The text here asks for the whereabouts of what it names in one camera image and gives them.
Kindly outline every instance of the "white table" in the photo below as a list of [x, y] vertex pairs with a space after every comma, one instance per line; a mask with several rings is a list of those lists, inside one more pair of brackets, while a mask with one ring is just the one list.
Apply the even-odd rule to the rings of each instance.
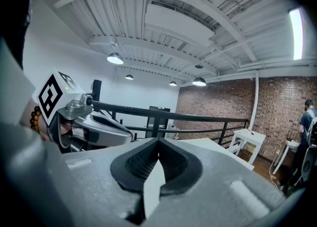
[[241, 129], [241, 130], [237, 130], [237, 131], [234, 131], [234, 135], [233, 135], [233, 138], [232, 138], [232, 141], [230, 143], [230, 146], [229, 146], [229, 150], [233, 147], [233, 144], [236, 140], [236, 138], [241, 138], [242, 140], [244, 140], [243, 142], [240, 143], [240, 146], [237, 150], [237, 153], [236, 155], [239, 154], [240, 150], [243, 149], [243, 146], [249, 142], [249, 143], [252, 143], [256, 146], [256, 148], [254, 149], [254, 152], [249, 160], [249, 164], [253, 164], [253, 161], [254, 159], [257, 157], [259, 151], [260, 151], [260, 148], [262, 146], [262, 143], [265, 139], [265, 135], [264, 134], [260, 134], [260, 133], [256, 133], [254, 131], [250, 131], [246, 128], [244, 129]]
[[274, 166], [276, 166], [277, 163], [278, 163], [278, 165], [275, 168], [275, 170], [273, 171], [273, 175], [276, 174], [277, 170], [281, 166], [282, 162], [284, 161], [284, 159], [286, 157], [288, 150], [290, 149], [293, 152], [296, 152], [298, 145], [299, 145], [299, 143], [295, 142], [295, 141], [288, 141], [288, 140], [284, 141], [284, 145], [282, 147], [282, 150], [280, 151], [280, 153], [279, 153], [279, 155], [274, 163]]
[[220, 146], [219, 144], [215, 143], [214, 141], [210, 140], [209, 138], [201, 138], [201, 139], [191, 139], [191, 140], [178, 140], [181, 142], [186, 142], [198, 147], [202, 147], [205, 149], [209, 149], [209, 150], [213, 150], [213, 151], [217, 151], [220, 153], [223, 153], [231, 158], [233, 158], [234, 160], [236, 160], [237, 162], [239, 162], [240, 164], [242, 164], [244, 167], [248, 168], [249, 170], [253, 170], [254, 166], [247, 163], [246, 161], [244, 161], [243, 159], [237, 157], [235, 154], [231, 153], [230, 151], [226, 150], [225, 148], [223, 148], [222, 146]]

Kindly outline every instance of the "ceiling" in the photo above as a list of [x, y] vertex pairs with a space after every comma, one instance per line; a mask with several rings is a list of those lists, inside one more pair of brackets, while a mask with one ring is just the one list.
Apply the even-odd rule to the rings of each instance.
[[[149, 4], [213, 31], [210, 44], [193, 45], [168, 30], [150, 29], [145, 23]], [[197, 76], [284, 67], [293, 59], [292, 0], [56, 0], [53, 5], [56, 11], [66, 6], [74, 13], [89, 33], [85, 42], [91, 49], [105, 55], [118, 52], [123, 67], [164, 75], [164, 80], [169, 76], [186, 83]], [[189, 25], [182, 27], [186, 31]], [[304, 23], [306, 62], [316, 59], [309, 28]]]

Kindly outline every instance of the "lamp shade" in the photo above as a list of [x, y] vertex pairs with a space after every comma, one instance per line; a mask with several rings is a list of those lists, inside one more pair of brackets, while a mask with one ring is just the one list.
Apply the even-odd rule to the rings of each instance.
[[127, 74], [127, 75], [125, 76], [125, 79], [133, 80], [134, 78], [133, 78], [132, 74]]
[[193, 81], [193, 84], [196, 85], [196, 86], [206, 86], [206, 81], [203, 78], [201, 78], [201, 77], [197, 77]]
[[118, 65], [123, 64], [123, 60], [120, 58], [120, 55], [118, 53], [111, 53], [108, 56], [107, 60], [114, 64], [118, 64]]

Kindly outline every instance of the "man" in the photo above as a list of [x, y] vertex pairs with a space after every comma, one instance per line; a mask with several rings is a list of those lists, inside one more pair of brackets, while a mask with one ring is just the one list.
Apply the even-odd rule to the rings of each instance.
[[283, 191], [286, 191], [288, 187], [294, 186], [301, 176], [302, 164], [304, 161], [305, 153], [308, 149], [307, 142], [307, 130], [309, 129], [312, 122], [312, 114], [317, 117], [317, 110], [313, 106], [311, 99], [305, 101], [305, 112], [300, 121], [299, 133], [301, 136], [301, 143], [297, 148], [294, 160], [290, 172], [287, 175], [287, 178], [283, 181], [278, 181], [276, 185]]

